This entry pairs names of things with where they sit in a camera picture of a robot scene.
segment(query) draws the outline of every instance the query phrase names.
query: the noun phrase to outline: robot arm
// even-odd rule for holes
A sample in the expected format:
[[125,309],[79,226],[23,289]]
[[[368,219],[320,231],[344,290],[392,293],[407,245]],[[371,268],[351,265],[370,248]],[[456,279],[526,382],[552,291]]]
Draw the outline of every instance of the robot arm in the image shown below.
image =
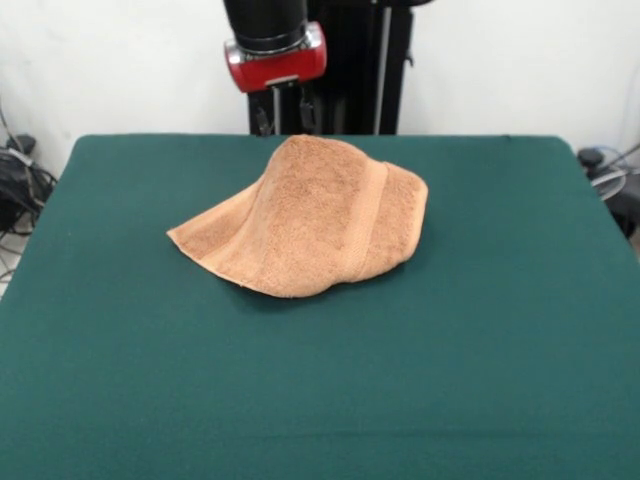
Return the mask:
[[225,0],[234,39],[225,42],[231,76],[244,93],[302,83],[324,74],[320,25],[307,21],[306,0]]

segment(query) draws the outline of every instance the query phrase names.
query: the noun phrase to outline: cable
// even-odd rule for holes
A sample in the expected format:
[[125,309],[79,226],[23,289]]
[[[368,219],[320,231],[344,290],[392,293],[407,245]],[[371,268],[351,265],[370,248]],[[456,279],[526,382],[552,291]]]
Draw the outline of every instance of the cable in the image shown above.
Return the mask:
[[624,152],[621,155],[618,155],[617,157],[615,157],[613,160],[609,160],[607,162],[604,162],[602,165],[598,166],[596,168],[596,173],[597,172],[602,172],[603,170],[606,170],[607,168],[617,164],[618,162],[621,161],[625,161],[626,159],[630,156],[633,155],[634,153],[636,153],[638,150],[640,150],[640,143],[634,145],[633,147],[631,147],[629,150],[627,150],[626,152]]
[[0,262],[2,262],[2,264],[4,265],[5,271],[10,270],[9,265],[7,264],[7,261],[4,259],[2,255],[0,255]]
[[0,244],[0,250],[4,250],[7,253],[10,253],[12,255],[22,255],[22,252],[19,252],[18,250],[14,250],[13,248],[9,248],[9,247],[5,247],[4,245]]
[[28,237],[29,235],[31,235],[31,230],[26,230],[24,232],[19,232],[15,228],[10,228],[9,230],[7,230],[7,233],[10,233],[11,235],[17,235],[19,237]]
[[626,186],[627,177],[629,175],[640,175],[640,168],[626,169],[626,170],[623,170],[617,167],[614,167],[614,168],[616,169],[614,172],[610,172],[610,173],[607,173],[606,175],[602,175],[600,177],[594,178],[591,181],[591,186],[595,188],[600,185],[604,185],[605,183],[611,182],[612,180],[615,180],[618,178],[620,179],[620,181],[614,188],[612,188],[610,191],[606,193],[600,194],[600,199],[602,201],[607,201],[615,197],[616,195],[618,195],[622,191],[622,189]]
[[0,149],[0,231],[18,232],[15,225],[25,212],[31,215],[31,224],[44,208],[45,202],[57,184],[57,179],[24,156]]
[[[623,158],[624,157],[624,154],[620,150],[618,150],[617,148],[610,147],[608,145],[594,145],[594,146],[588,147],[588,148],[592,148],[594,150],[599,150],[600,152],[613,153],[616,156],[616,158]],[[624,157],[624,162],[625,162],[625,166],[628,167],[629,164],[627,163],[626,157]]]
[[13,275],[15,271],[16,271],[16,269],[12,268],[11,270],[7,270],[3,274],[0,274],[0,282],[1,283],[9,283],[9,281],[8,280],[4,280],[4,278]]

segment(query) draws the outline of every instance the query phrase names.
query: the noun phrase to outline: black cable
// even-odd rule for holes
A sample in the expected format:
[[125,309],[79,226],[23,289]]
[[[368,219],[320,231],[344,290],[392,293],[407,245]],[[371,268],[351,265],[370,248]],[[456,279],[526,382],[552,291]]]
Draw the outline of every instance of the black cable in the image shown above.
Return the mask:
[[13,248],[9,248],[9,247],[5,247],[4,245],[0,244],[0,250],[4,250],[7,253],[11,253],[13,255],[22,255],[22,252],[19,252],[18,250],[14,250]]
[[19,232],[15,228],[10,228],[9,230],[7,230],[7,233],[10,233],[11,235],[17,235],[19,237],[28,237],[29,235],[31,235],[31,230],[26,230],[24,232]]
[[40,166],[27,165],[10,150],[0,149],[0,210],[3,210],[0,229],[28,234],[16,230],[17,221],[28,212],[34,226],[56,184],[57,179]]
[[9,281],[8,280],[4,280],[4,278],[13,275],[13,273],[15,271],[16,271],[16,269],[12,268],[11,270],[7,270],[6,272],[0,274],[0,283],[9,283]]
[[622,162],[623,160],[626,160],[628,157],[636,153],[638,150],[640,150],[640,143],[634,145],[626,152],[623,152],[621,155],[618,155],[616,158],[614,158],[610,162],[604,162],[602,165],[600,165],[598,168],[595,169],[595,173],[602,172],[603,170],[606,170],[607,168],[612,167],[617,163]]

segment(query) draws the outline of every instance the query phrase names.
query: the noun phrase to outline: brown towel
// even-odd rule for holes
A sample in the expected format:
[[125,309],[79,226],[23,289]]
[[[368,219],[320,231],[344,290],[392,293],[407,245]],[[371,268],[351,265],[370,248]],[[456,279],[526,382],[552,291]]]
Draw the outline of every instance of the brown towel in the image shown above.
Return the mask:
[[276,297],[387,272],[414,253],[427,186],[348,143],[299,135],[256,183],[170,230],[193,261]]

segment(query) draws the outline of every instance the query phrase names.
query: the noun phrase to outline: electrical wire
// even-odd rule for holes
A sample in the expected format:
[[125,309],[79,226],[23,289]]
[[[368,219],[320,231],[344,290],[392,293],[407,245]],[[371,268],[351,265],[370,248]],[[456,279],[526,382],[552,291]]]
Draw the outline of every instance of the electrical wire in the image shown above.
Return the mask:
[[2,264],[4,265],[5,271],[10,270],[9,265],[7,264],[7,261],[4,259],[2,255],[0,255],[0,262],[2,262]]
[[626,152],[616,156],[615,158],[613,158],[612,160],[609,160],[607,162],[604,162],[602,165],[598,166],[596,168],[596,173],[597,172],[602,172],[604,170],[606,170],[609,167],[612,167],[614,165],[616,165],[617,163],[620,163],[622,161],[626,162],[626,159],[629,158],[631,155],[633,155],[634,153],[636,153],[638,150],[640,150],[640,143],[634,145],[633,147],[631,147],[629,150],[627,150]]
[[32,232],[32,230],[25,230],[24,232],[21,232],[21,231],[16,230],[15,227],[10,227],[7,230],[7,233],[10,233],[11,235],[17,235],[18,237],[28,237],[29,235],[31,235],[31,232]]
[[10,253],[12,255],[22,255],[22,252],[19,252],[18,250],[14,250],[13,248],[9,248],[9,247],[5,247],[4,245],[0,244],[0,250],[3,250],[7,253]]
[[613,180],[620,179],[618,181],[618,184],[614,188],[612,188],[609,191],[606,191],[605,193],[600,194],[600,198],[602,199],[602,201],[607,201],[615,197],[616,195],[618,195],[622,191],[622,189],[624,189],[624,187],[626,186],[627,177],[629,175],[640,175],[640,168],[626,169],[626,170],[623,170],[617,167],[614,167],[614,168],[615,168],[615,171],[596,177],[591,181],[591,186],[595,188],[600,185],[609,183]]
[[14,274],[14,272],[16,271],[15,268],[12,268],[10,270],[7,270],[6,272],[0,274],[0,283],[9,283],[9,280],[5,280],[5,277],[10,277],[11,275]]
[[[32,225],[57,182],[51,173],[35,163],[25,165],[10,150],[0,149],[0,199],[4,198],[29,212],[32,215]],[[21,214],[16,213],[15,219],[20,216]],[[15,231],[14,226],[11,227],[12,233],[22,233]]]
[[615,155],[615,158],[624,158],[625,166],[627,167],[629,166],[629,164],[627,163],[626,157],[617,148],[610,147],[609,145],[594,145],[593,147],[589,147],[589,148],[593,148],[594,150],[599,150],[600,152],[613,153]]

